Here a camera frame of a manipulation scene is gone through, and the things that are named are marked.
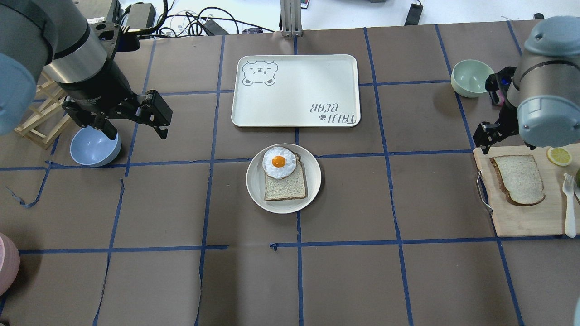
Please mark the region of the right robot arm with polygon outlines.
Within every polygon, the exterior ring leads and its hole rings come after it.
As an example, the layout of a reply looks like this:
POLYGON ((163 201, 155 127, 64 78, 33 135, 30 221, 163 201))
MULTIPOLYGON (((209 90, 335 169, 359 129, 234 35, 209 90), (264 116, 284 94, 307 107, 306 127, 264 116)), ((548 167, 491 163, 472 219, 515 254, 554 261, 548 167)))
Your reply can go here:
POLYGON ((579 88, 580 19, 539 21, 524 43, 519 64, 487 77, 485 89, 501 109, 495 123, 477 126, 474 144, 487 154, 495 143, 514 135, 531 150, 578 142, 579 88))

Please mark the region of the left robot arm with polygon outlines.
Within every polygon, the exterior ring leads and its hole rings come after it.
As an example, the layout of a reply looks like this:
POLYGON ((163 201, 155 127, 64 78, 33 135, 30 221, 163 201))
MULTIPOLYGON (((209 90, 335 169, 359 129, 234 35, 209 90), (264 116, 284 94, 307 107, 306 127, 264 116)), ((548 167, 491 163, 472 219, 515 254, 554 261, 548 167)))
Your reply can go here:
POLYGON ((168 104, 156 90, 134 93, 114 62, 116 52, 137 49, 151 29, 89 24, 72 0, 3 0, 0 18, 1 134, 20 124, 45 72, 67 94, 63 109, 79 127, 114 140, 111 119, 127 119, 167 138, 168 104))

